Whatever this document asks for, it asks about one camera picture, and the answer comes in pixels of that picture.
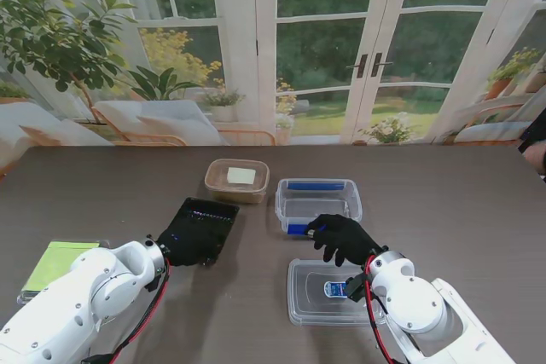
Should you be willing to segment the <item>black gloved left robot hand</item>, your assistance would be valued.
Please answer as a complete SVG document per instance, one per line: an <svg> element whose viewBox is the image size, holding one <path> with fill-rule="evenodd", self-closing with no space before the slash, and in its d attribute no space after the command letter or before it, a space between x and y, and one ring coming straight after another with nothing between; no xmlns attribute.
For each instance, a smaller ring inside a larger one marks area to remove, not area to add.
<svg viewBox="0 0 546 364"><path fill-rule="evenodd" d="M226 236L209 222L181 218L171 222L156 243L171 266L194 266L215 261Z"/></svg>

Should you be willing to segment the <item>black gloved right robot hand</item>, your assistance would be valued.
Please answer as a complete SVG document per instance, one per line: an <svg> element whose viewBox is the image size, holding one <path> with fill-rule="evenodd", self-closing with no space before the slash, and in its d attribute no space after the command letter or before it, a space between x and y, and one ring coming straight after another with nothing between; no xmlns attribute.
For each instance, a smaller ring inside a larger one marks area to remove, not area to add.
<svg viewBox="0 0 546 364"><path fill-rule="evenodd" d="M358 222L341 215L322 214L308 224L305 233L316 250L323 249L323 261L334 260L337 267L344 261L362 266L370 255L382 251Z"/></svg>

